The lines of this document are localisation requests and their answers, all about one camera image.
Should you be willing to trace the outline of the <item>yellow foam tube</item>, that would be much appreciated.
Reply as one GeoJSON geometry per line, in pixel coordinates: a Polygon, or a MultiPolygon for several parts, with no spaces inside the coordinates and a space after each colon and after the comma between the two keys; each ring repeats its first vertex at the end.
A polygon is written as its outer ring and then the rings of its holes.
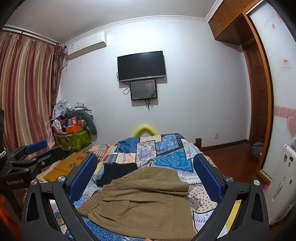
{"type": "Polygon", "coordinates": [[[141,134],[144,133],[144,132],[147,132],[151,136],[157,136],[158,135],[156,130],[154,128],[152,128],[151,126],[149,126],[149,125],[141,125],[136,129],[136,131],[133,133],[132,137],[133,138],[140,137],[141,134]]]}

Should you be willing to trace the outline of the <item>black folded garment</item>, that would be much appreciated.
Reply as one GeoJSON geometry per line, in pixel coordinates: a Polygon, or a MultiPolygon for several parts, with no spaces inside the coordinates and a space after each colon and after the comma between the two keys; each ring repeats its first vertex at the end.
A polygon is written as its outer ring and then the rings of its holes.
{"type": "Polygon", "coordinates": [[[136,163],[127,163],[127,164],[104,164],[104,171],[100,178],[95,182],[98,187],[110,184],[112,180],[121,178],[135,170],[138,169],[136,163]]]}

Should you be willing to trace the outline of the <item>wooden overhead cabinet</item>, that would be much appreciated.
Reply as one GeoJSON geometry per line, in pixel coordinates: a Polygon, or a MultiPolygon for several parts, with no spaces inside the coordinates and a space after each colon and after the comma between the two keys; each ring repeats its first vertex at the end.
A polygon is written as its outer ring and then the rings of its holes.
{"type": "Polygon", "coordinates": [[[257,1],[222,1],[209,21],[214,39],[236,46],[247,45],[254,41],[254,33],[247,11],[257,1]]]}

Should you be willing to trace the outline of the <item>white appliance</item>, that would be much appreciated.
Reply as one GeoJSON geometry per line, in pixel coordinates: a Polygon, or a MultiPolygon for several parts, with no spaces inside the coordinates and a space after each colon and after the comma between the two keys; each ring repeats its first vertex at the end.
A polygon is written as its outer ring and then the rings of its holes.
{"type": "Polygon", "coordinates": [[[273,225],[295,206],[295,138],[284,144],[271,183],[265,192],[268,222],[273,225]]]}

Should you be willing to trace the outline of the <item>small black wall monitor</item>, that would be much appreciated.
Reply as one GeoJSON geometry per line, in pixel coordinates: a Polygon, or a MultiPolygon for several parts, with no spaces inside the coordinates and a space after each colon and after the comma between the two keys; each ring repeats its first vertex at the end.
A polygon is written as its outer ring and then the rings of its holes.
{"type": "Polygon", "coordinates": [[[132,101],[149,100],[157,98],[158,91],[156,80],[138,80],[131,82],[130,97],[132,101]]]}

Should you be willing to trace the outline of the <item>grey plush pillow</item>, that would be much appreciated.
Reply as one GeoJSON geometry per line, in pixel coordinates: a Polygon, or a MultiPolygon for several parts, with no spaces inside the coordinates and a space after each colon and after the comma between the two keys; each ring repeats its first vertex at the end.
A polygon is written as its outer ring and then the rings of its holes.
{"type": "Polygon", "coordinates": [[[93,117],[84,110],[73,110],[66,114],[68,118],[78,118],[83,120],[82,126],[88,129],[92,135],[97,135],[97,129],[93,121],[93,117]]]}

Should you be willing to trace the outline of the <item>grey cloth on floor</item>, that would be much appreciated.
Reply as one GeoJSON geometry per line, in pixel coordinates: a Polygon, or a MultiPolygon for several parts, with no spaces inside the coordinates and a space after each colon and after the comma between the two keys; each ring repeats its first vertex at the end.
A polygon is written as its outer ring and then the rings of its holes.
{"type": "Polygon", "coordinates": [[[251,147],[252,156],[254,156],[257,159],[260,159],[262,156],[263,148],[264,148],[264,143],[262,142],[254,143],[251,147]]]}

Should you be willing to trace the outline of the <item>green storage bag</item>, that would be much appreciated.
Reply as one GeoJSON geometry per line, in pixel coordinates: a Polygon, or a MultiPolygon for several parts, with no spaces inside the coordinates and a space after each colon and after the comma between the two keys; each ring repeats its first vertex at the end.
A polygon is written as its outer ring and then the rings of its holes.
{"type": "Polygon", "coordinates": [[[64,151],[79,152],[91,144],[91,135],[83,128],[72,133],[55,133],[54,140],[56,146],[64,151]]]}

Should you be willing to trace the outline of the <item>wooden bed post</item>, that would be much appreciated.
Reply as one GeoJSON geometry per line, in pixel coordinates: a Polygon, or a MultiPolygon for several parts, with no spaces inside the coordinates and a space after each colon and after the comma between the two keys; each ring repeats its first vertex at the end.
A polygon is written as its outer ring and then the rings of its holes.
{"type": "Polygon", "coordinates": [[[202,148],[202,139],[201,138],[195,138],[195,146],[198,149],[201,149],[202,148]]]}

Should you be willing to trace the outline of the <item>sliding wardrobe door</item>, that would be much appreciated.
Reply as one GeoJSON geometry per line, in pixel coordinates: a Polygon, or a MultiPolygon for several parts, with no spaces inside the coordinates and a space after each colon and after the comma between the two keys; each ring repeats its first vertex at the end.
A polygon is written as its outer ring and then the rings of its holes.
{"type": "Polygon", "coordinates": [[[270,1],[247,13],[263,44],[273,87],[273,127],[261,172],[276,174],[283,146],[295,140],[295,39],[270,1]]]}

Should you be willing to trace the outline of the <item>khaki olive pants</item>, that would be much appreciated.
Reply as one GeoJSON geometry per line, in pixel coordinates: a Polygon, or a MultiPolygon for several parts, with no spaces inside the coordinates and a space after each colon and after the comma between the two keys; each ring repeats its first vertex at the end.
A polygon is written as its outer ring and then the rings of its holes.
{"type": "Polygon", "coordinates": [[[104,185],[79,208],[81,216],[120,235],[155,240],[191,240],[196,231],[177,171],[142,167],[104,185]]]}

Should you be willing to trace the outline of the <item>pile of grey clothes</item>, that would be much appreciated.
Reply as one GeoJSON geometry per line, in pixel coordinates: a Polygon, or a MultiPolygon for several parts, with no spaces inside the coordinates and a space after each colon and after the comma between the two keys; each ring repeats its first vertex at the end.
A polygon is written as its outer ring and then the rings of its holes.
{"type": "Polygon", "coordinates": [[[66,116],[68,112],[74,110],[83,110],[93,116],[92,109],[87,108],[83,102],[77,102],[75,105],[70,105],[67,100],[61,100],[53,108],[52,119],[66,116]]]}

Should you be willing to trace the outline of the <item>orange box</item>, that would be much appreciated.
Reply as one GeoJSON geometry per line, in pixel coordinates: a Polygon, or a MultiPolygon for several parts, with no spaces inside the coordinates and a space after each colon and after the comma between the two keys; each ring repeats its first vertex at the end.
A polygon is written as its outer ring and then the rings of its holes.
{"type": "Polygon", "coordinates": [[[72,125],[72,126],[68,126],[66,127],[66,133],[72,133],[72,132],[76,132],[82,129],[81,125],[72,125]]]}

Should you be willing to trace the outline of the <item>pink striped curtain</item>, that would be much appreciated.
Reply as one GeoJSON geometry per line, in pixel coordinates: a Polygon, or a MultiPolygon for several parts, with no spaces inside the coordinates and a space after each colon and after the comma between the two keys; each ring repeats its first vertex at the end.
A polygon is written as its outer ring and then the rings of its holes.
{"type": "Polygon", "coordinates": [[[46,140],[54,145],[51,129],[65,46],[51,45],[21,34],[1,32],[1,109],[4,110],[4,146],[46,140]]]}

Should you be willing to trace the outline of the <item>wall mounted black television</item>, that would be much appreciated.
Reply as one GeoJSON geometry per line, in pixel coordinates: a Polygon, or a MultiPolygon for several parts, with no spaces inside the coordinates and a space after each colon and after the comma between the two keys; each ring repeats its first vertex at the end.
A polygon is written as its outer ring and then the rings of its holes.
{"type": "Polygon", "coordinates": [[[119,82],[166,77],[163,51],[118,56],[119,82]]]}

